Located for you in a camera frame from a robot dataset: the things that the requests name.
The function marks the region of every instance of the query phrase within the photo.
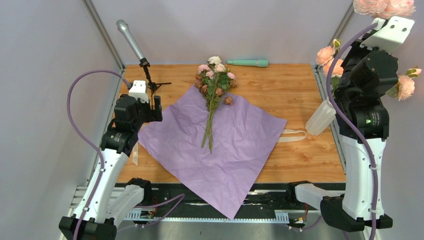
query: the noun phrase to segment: white ribbon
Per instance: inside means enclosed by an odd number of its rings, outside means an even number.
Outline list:
[[[307,133],[302,130],[290,130],[290,129],[284,129],[282,131],[282,134],[298,134],[298,133],[304,133],[303,136],[281,136],[278,139],[277,143],[288,143],[288,142],[296,142],[304,140],[307,136]]]

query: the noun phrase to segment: dried rose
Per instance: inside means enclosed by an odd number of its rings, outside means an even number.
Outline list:
[[[224,103],[225,103],[226,105],[232,105],[232,104],[233,104],[233,98],[232,98],[232,97],[230,97],[230,96],[227,96],[227,97],[224,99]]]
[[[218,96],[222,96],[222,95],[224,94],[224,91],[223,91],[223,89],[222,89],[222,88],[218,87],[218,88],[215,90],[215,94],[216,94],[216,95],[218,95]]]
[[[202,87],[202,85],[203,85],[202,81],[197,80],[197,81],[194,82],[194,86],[198,89],[200,89]]]
[[[237,88],[237,86],[239,85],[239,82],[237,82],[235,79],[231,79],[231,80],[229,81],[229,85],[230,85],[232,88]]]
[[[208,85],[207,84],[201,86],[201,92],[204,93],[204,94],[208,92]]]

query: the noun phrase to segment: artificial flower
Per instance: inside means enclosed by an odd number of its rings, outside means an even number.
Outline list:
[[[237,82],[235,79],[231,79],[231,80],[229,81],[229,85],[230,85],[232,88],[237,88],[237,86],[239,85],[239,82]]]
[[[330,70],[330,66],[333,63],[333,59],[331,59],[329,62],[327,62],[327,64],[322,68],[322,71],[324,72],[324,75],[328,75],[329,74],[329,70]],[[334,69],[332,71],[331,77],[338,77],[341,78],[343,75],[343,67],[342,67],[342,63],[343,60],[339,59],[337,60],[337,62],[335,63]]]
[[[209,59],[207,60],[207,62],[209,64],[218,65],[218,64],[221,64],[221,58],[219,56],[211,56],[211,57],[209,57]]]
[[[367,15],[382,12],[388,5],[388,0],[353,0],[355,13]]]
[[[222,72],[225,72],[226,71],[226,69],[225,69],[225,66],[223,65],[223,64],[221,64],[221,63],[219,63],[219,64],[217,64],[217,65],[215,65],[215,72],[216,73],[222,73]]]
[[[234,75],[234,73],[232,73],[232,72],[227,72],[227,73],[226,73],[226,75],[227,75],[230,79],[236,80],[236,75]]]
[[[390,0],[387,7],[374,14],[375,18],[389,19],[393,16],[407,17],[415,12],[414,0]]]
[[[210,79],[214,79],[214,72],[213,71],[208,71],[206,73],[206,76],[208,76]]]
[[[232,105],[232,104],[233,104],[233,98],[232,98],[232,97],[230,97],[230,96],[227,96],[227,97],[224,99],[224,104],[226,104],[226,105]]]
[[[200,89],[202,87],[203,83],[201,80],[197,80],[194,82],[194,86],[198,89]]]
[[[336,53],[336,49],[331,46],[326,46],[319,50],[316,54],[316,63],[318,65],[324,66],[330,60],[333,59],[333,55]]]
[[[335,38],[332,40],[331,44],[334,48],[340,48],[340,46],[342,45],[342,41],[340,39]]]
[[[201,86],[201,92],[202,92],[203,94],[205,94],[205,93],[207,93],[207,92],[208,92],[208,85],[207,85],[207,84],[205,84],[205,85]]]
[[[397,93],[397,99],[405,100],[409,98],[415,90],[415,82],[409,76],[402,75],[399,77],[399,92]]]
[[[222,88],[218,87],[218,88],[215,90],[215,94],[216,94],[216,95],[218,95],[219,97],[221,97],[221,96],[224,94],[224,91],[223,91],[223,89],[222,89]]]
[[[208,72],[208,71],[210,71],[211,70],[211,68],[207,65],[207,64],[202,64],[202,65],[200,65],[199,67],[198,67],[198,69],[197,69],[197,74],[200,74],[201,72],[203,72],[203,71],[206,71],[206,72]]]

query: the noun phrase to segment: gray wall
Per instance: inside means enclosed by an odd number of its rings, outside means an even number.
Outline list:
[[[399,58],[399,72],[418,65],[424,68],[424,2],[415,1],[415,20],[408,39],[393,55]],[[369,16],[356,14],[342,36],[346,42],[371,24]],[[384,212],[393,218],[393,228],[380,231],[384,240],[422,239],[424,200],[424,76],[416,78],[415,93],[397,101],[383,97],[390,114],[390,132],[381,169],[381,195]]]
[[[117,31],[124,19],[154,64],[204,63],[211,55],[313,63],[351,0],[93,0],[125,64],[138,64]]]
[[[66,96],[88,70],[117,70],[81,0],[0,4],[0,239],[58,239],[95,152],[72,130]],[[117,78],[83,79],[72,113],[95,143]]]

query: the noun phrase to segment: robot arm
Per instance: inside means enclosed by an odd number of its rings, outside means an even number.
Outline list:
[[[119,173],[137,144],[141,126],[143,123],[162,121],[161,97],[154,96],[154,108],[151,109],[146,91],[146,82],[136,80],[129,90],[129,95],[122,94],[116,101],[115,118],[111,120],[100,144],[104,168],[100,167],[98,158],[93,180],[90,181],[82,201],[72,217],[64,216],[59,223],[60,230],[68,240],[73,239],[76,222],[83,210],[86,213],[78,231],[78,236],[81,236],[78,239],[113,240],[118,226],[131,209],[144,200],[148,202],[152,199],[150,182],[133,178],[120,196],[109,204]],[[100,181],[94,181],[100,172]],[[94,197],[89,206],[85,207],[85,201],[94,188]]]
[[[381,164],[389,136],[389,114],[380,98],[398,82],[398,59],[390,54],[405,41],[414,21],[392,17],[376,18],[374,22],[378,23],[377,27],[351,45],[334,96],[338,107],[365,136],[374,154],[379,183],[376,227],[384,229],[391,228],[393,220],[384,213],[380,197]],[[374,186],[370,159],[364,144],[339,116],[337,123],[346,156],[345,194],[334,195],[310,182],[294,182],[287,190],[289,201],[320,210],[329,226],[346,232],[363,231],[372,224]]]

